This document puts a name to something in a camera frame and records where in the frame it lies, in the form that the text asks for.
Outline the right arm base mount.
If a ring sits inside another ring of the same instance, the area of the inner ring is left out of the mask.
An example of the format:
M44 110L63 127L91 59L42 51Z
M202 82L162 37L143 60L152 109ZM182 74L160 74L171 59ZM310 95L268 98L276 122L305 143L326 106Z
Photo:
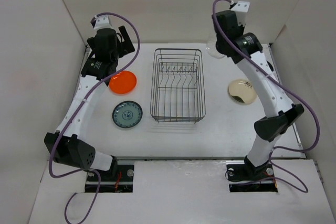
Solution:
M255 173L250 173L244 163L227 163L225 177L231 193L277 193L272 165L267 164Z

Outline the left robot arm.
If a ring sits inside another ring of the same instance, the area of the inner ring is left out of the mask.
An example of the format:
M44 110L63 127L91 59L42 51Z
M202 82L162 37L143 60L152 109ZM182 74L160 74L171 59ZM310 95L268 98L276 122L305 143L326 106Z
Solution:
M124 26L117 30L104 25L96 35L88 38L91 53L80 73L79 85L65 118L53 133L47 133L44 143L50 153L49 174L60 178L53 171L53 163L96 172L105 180L117 176L116 157L96 150L85 141L94 108L107 88L110 79L118 73L118 61L125 55L139 52L135 49Z

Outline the clear glass plate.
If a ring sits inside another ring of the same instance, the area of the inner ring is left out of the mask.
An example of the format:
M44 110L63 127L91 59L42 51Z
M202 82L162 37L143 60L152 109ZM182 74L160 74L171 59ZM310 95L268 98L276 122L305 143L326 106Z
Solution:
M206 44L206 50L207 53L213 58L222 59L225 57L224 54L217 51L216 40L209 40Z

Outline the black plate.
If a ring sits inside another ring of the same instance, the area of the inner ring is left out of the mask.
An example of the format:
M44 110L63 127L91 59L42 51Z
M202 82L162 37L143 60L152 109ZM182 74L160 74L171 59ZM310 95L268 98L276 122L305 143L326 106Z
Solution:
M270 68L270 71L274 72L274 67L272 66L272 64L269 61L267 61L267 65Z

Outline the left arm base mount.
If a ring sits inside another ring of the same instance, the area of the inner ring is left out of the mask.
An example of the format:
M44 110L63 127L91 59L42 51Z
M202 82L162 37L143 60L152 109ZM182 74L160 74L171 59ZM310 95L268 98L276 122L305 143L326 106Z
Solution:
M134 179L133 160L118 160L117 171L114 175L108 171L99 171L101 183L100 193L132 193ZM89 172L84 190L86 193L95 193L98 187L98 175Z

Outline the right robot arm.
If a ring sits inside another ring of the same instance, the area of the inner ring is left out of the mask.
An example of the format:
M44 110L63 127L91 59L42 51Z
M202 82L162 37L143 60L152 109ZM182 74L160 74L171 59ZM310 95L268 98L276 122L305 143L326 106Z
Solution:
M244 180L257 178L268 163L276 142L304 112L301 104L294 104L277 86L268 66L262 45L253 33L244 33L232 10L213 15L216 50L230 57L255 89L265 116L254 123L256 138L244 158Z

